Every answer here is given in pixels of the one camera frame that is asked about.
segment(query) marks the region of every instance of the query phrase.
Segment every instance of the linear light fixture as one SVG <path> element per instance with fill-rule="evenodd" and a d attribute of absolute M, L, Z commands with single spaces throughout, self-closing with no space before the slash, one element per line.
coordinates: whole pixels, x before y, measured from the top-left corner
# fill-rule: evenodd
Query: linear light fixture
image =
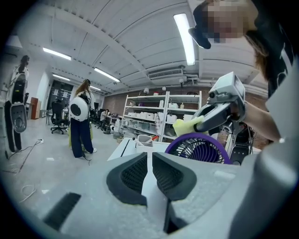
<path fill-rule="evenodd" d="M 187 15 L 185 13 L 182 13 L 182 14 L 174 15 L 173 18 L 176 21 L 179 33 L 183 41 L 187 65 L 194 65 L 195 64 L 194 48 L 193 48 L 192 37 L 188 32 L 188 29 L 190 27 L 189 27 Z"/>
<path fill-rule="evenodd" d="M 90 86 L 91 88 L 95 89 L 95 90 L 98 90 L 98 91 L 101 91 L 101 89 L 97 88 L 97 87 L 94 87 L 94 86 Z"/>
<path fill-rule="evenodd" d="M 56 51 L 53 51 L 53 50 L 50 50 L 50 49 L 47 49 L 47 48 L 44 48 L 44 47 L 43 47 L 43 51 L 44 51 L 44 52 L 48 52 L 48 53 L 53 54 L 53 55 L 56 55 L 56 56 L 60 56 L 60 57 L 62 57 L 62 58 L 64 58 L 64 59 L 67 59 L 67 60 L 71 60 L 71 57 L 70 57 L 70 56 L 61 54 L 61 53 L 59 53 L 59 52 L 56 52 Z"/>
<path fill-rule="evenodd" d="M 106 72 L 103 72 L 102 70 L 100 70 L 100 69 L 98 69 L 98 68 L 94 68 L 94 70 L 95 70 L 96 72 L 98 72 L 98 73 L 100 73 L 100 74 L 102 74 L 102 75 L 104 75 L 104 76 L 106 76 L 106 77 L 108 77 L 108 78 L 110 78 L 110 79 L 116 81 L 116 82 L 120 82 L 119 79 L 116 79 L 115 77 L 113 77 L 113 76 L 107 74 Z"/>
<path fill-rule="evenodd" d="M 57 78 L 60 78 L 60 79 L 63 79 L 63 80 L 68 80 L 68 81 L 70 81 L 69 78 L 61 77 L 61 76 L 58 76 L 58 75 L 55 75 L 55 74 L 53 74 L 53 76 L 54 76 L 54 77 L 57 77 Z"/>

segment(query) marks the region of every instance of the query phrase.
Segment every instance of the ceiling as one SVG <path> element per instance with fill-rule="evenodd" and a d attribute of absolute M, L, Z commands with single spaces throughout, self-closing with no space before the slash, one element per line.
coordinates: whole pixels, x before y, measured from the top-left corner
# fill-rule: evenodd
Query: ceiling
<path fill-rule="evenodd" d="M 209 50 L 193 43 L 196 63 L 187 65 L 173 16 L 186 13 L 194 26 L 192 10 L 200 2 L 42 0 L 24 16 L 15 33 L 32 60 L 46 61 L 53 73 L 76 83 L 89 78 L 103 94 L 154 87 L 149 72 L 183 67 L 202 86 L 234 71 L 248 91 L 267 96 L 267 84 L 254 68 L 253 50 L 245 39 L 212 44 Z M 47 54 L 42 47 L 70 55 L 72 60 Z M 120 82 L 95 72 L 95 67 Z M 178 78 L 163 80 L 167 85 L 179 84 Z"/>

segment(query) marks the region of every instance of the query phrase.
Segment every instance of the round white backpack device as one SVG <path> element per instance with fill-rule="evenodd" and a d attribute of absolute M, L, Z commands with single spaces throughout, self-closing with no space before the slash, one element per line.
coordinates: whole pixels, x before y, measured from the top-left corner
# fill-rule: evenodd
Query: round white backpack device
<path fill-rule="evenodd" d="M 86 118 L 88 118 L 89 108 L 90 107 L 89 104 L 86 102 L 86 99 L 82 98 L 81 95 L 75 97 L 70 105 L 70 117 L 82 122 L 86 120 Z"/>

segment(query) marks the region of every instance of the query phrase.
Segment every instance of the brown cabinet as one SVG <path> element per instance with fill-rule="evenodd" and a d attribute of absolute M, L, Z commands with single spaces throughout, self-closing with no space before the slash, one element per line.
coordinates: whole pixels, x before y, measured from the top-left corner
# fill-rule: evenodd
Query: brown cabinet
<path fill-rule="evenodd" d="M 32 103 L 32 113 L 31 113 L 31 119 L 35 120 L 39 118 L 39 112 L 41 110 L 41 101 L 38 100 L 38 98 L 31 98 Z"/>

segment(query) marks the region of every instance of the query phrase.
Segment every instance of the chair backrest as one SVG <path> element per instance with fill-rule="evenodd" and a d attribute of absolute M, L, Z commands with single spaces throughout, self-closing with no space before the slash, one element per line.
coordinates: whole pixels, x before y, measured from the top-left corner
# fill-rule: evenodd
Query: chair backrest
<path fill-rule="evenodd" d="M 55 121 L 61 120 L 62 110 L 63 110 L 62 103 L 52 102 L 53 115 L 51 118 L 54 118 L 55 115 Z"/>

